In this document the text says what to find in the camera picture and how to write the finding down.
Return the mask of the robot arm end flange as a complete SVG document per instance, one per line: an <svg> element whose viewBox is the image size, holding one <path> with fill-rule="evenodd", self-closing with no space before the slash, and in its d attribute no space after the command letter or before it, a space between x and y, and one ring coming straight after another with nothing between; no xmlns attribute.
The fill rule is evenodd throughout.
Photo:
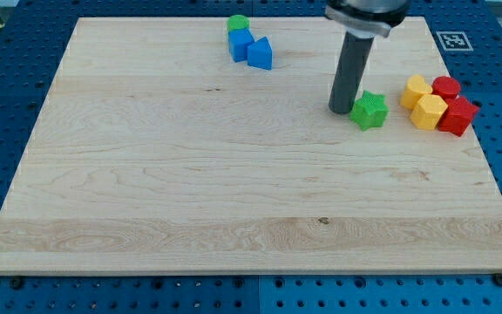
<svg viewBox="0 0 502 314"><path fill-rule="evenodd" d="M410 5L411 0L328 0L324 15L358 38L387 38Z"/></svg>

